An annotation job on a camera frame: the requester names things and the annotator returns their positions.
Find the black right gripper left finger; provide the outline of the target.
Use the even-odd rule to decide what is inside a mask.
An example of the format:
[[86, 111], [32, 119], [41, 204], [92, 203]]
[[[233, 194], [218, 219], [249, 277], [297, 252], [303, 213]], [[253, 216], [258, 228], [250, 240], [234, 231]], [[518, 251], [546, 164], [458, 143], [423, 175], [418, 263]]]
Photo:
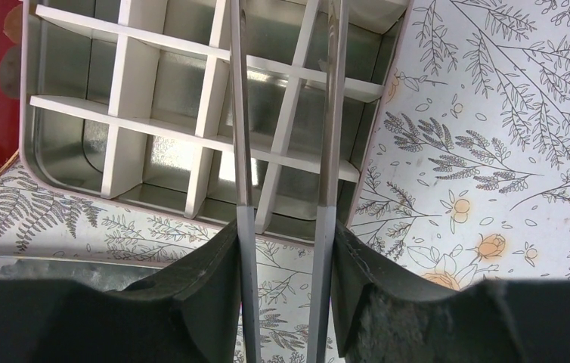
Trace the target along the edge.
[[121, 291], [0, 281], [0, 362], [230, 362], [240, 314], [235, 223]]

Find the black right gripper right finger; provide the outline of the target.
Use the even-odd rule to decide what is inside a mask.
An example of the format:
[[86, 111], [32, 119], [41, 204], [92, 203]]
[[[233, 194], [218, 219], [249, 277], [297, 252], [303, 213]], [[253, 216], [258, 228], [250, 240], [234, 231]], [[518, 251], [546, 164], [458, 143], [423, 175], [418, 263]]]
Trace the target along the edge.
[[570, 281], [455, 291], [339, 232], [331, 303], [347, 362], [570, 362]]

